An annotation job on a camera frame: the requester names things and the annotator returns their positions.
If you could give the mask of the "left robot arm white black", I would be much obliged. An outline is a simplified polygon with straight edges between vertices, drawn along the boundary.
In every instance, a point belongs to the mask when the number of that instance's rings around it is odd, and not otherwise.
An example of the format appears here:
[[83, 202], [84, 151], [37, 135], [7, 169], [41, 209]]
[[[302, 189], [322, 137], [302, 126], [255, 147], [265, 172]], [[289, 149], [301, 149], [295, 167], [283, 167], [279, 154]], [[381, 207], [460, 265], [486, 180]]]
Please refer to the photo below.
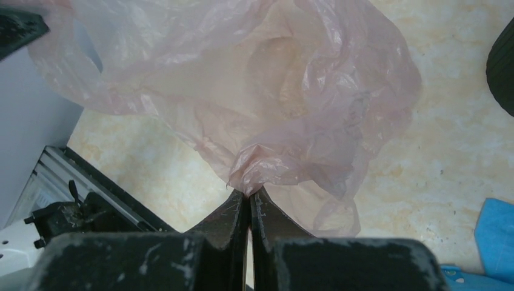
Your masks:
[[82, 108], [57, 93], [37, 74], [27, 46], [48, 30], [42, 18], [1, 5], [1, 289], [16, 290], [41, 251], [37, 228], [8, 222], [46, 146], [64, 146]]

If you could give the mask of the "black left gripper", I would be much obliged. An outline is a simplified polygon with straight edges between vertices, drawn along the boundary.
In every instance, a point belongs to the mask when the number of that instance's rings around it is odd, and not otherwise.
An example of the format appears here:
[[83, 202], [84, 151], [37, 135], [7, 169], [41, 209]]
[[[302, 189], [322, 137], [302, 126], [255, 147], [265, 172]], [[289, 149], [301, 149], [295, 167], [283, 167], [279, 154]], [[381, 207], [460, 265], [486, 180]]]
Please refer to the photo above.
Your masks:
[[50, 31], [36, 13], [1, 6], [1, 61]]

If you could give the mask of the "translucent pink trash bag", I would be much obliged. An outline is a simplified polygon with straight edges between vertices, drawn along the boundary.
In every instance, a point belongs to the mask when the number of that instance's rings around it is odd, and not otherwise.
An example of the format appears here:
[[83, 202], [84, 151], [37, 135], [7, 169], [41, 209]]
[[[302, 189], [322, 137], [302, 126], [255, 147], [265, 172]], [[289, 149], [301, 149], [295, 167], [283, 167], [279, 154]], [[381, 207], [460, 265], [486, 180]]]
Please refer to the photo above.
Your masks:
[[265, 187], [316, 236], [360, 230], [369, 162], [409, 124], [419, 71], [369, 1], [19, 1], [50, 87], [163, 120], [230, 187]]

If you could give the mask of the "aluminium frame rail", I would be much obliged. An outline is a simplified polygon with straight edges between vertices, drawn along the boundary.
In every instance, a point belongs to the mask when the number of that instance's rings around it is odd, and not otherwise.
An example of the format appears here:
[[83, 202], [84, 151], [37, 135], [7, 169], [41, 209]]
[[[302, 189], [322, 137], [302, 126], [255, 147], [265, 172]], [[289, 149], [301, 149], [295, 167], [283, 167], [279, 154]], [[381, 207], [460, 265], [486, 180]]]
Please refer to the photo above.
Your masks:
[[51, 203], [73, 201], [68, 182], [74, 181], [80, 201], [84, 201], [89, 193], [97, 193], [130, 222], [145, 225], [145, 230], [150, 229], [144, 221], [138, 221], [138, 216], [133, 216], [121, 206], [115, 205], [113, 199], [102, 192], [99, 184], [87, 177], [85, 172], [73, 161], [68, 160], [59, 149], [61, 148], [53, 146], [43, 149], [12, 213], [8, 216], [6, 226], [28, 217], [33, 211], [47, 207]]

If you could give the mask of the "blue cartoon printed bag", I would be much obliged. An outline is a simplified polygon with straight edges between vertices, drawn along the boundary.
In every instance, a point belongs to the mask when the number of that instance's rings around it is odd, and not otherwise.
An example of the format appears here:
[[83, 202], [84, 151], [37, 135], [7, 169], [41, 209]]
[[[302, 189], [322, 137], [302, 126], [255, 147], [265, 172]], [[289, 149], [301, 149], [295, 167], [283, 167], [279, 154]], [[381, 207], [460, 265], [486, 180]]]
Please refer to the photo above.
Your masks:
[[475, 228], [484, 275], [442, 265], [450, 290], [513, 290], [513, 204], [487, 198]]

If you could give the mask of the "black plastic trash bin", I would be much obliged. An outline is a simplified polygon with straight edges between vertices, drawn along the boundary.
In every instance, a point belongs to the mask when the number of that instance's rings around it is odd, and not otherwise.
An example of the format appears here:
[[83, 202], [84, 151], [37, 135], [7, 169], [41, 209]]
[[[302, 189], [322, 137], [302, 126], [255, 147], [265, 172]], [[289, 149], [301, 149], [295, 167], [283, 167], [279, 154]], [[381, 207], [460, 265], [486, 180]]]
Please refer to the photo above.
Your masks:
[[513, 116], [513, 19], [492, 45], [486, 61], [486, 81], [495, 101]]

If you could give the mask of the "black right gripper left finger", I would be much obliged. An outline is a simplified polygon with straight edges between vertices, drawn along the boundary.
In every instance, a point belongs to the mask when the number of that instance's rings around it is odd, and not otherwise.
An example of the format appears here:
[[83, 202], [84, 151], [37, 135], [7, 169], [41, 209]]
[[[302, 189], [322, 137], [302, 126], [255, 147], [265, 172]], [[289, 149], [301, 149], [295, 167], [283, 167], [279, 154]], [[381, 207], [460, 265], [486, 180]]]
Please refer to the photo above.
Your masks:
[[249, 201], [234, 190], [186, 232], [203, 238], [194, 290], [245, 290]]

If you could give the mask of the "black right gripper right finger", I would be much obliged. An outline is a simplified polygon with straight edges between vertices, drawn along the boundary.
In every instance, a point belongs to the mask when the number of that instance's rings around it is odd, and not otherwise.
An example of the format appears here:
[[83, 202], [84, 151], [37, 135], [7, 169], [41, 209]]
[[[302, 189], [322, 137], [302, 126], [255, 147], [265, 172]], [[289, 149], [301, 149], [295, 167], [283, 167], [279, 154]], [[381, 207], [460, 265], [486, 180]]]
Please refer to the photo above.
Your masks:
[[288, 290], [289, 270], [281, 258], [285, 239], [313, 235], [294, 222], [271, 199], [264, 187], [250, 197], [255, 290]]

